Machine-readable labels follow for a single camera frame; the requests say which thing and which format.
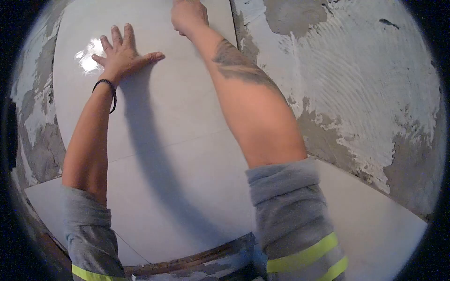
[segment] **person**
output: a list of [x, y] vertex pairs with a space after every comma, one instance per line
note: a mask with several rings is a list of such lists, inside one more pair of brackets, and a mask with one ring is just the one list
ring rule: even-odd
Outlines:
[[[268, 256], [270, 280], [344, 280], [348, 259], [327, 215], [319, 177], [295, 117], [277, 85], [208, 26], [199, 0], [173, 0], [174, 29], [197, 47], [212, 77], [220, 106], [248, 163], [259, 243]], [[160, 52], [137, 54], [134, 33], [122, 38], [113, 26], [112, 45], [101, 36], [104, 67], [67, 148], [63, 170], [64, 231], [75, 281], [126, 280], [106, 208], [107, 131], [112, 86]]]

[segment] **glossy tile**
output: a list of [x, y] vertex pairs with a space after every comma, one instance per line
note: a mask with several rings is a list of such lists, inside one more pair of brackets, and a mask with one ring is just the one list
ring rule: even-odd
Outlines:
[[[211, 26], [236, 44], [228, 1], [204, 1]], [[90, 58], [101, 54], [99, 38], [110, 27], [133, 25], [138, 51], [162, 51], [166, 59], [121, 83], [110, 116], [108, 159], [145, 151], [158, 137], [163, 146], [226, 129], [211, 78], [192, 43], [173, 30], [171, 1], [78, 0], [64, 12], [54, 58], [54, 98], [64, 145], [101, 73]], [[148, 132], [152, 121], [155, 130]], [[129, 131], [135, 131], [133, 139]]]
[[[62, 189], [61, 178], [35, 185], [25, 189], [25, 193], [31, 202], [39, 218], [65, 248], [67, 241], [63, 231], [62, 212]], [[119, 236], [117, 236], [117, 246], [119, 249], [119, 259], [123, 266], [135, 266], [148, 264], [139, 254], [128, 246]]]
[[109, 164], [112, 227], [151, 263], [252, 230], [247, 164], [229, 130]]
[[317, 160], [349, 281], [392, 280], [410, 259], [427, 224], [359, 178]]

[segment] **black bracelet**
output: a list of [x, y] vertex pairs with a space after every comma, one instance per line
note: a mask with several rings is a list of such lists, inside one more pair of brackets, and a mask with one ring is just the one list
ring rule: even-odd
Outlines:
[[92, 92], [94, 92], [95, 88], [97, 87], [98, 84], [100, 83], [106, 83], [109, 85], [109, 88], [111, 89], [112, 92], [112, 97], [114, 98], [114, 106], [112, 107], [112, 110], [109, 114], [111, 114], [115, 109], [116, 109], [116, 104], [117, 104], [117, 95], [116, 95], [116, 88], [114, 87], [114, 84], [109, 81], [108, 79], [100, 79], [94, 86], [94, 88], [92, 89]]

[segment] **tattoo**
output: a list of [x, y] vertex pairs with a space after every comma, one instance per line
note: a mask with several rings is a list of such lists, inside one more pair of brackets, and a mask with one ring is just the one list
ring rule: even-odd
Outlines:
[[219, 72], [226, 78], [238, 78], [244, 82], [265, 85], [281, 94], [278, 86], [259, 67], [238, 51], [227, 39], [217, 46], [216, 56], [212, 60], [218, 63]]

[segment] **wall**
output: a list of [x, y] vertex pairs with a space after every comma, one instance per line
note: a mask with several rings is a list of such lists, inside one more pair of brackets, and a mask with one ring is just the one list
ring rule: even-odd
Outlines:
[[17, 106], [19, 186], [27, 188], [61, 176], [65, 148], [53, 99], [53, 57], [67, 0], [53, 1], [29, 31], [11, 79]]
[[310, 154], [428, 219], [446, 143], [440, 82], [399, 1], [235, 0], [241, 50], [280, 87]]

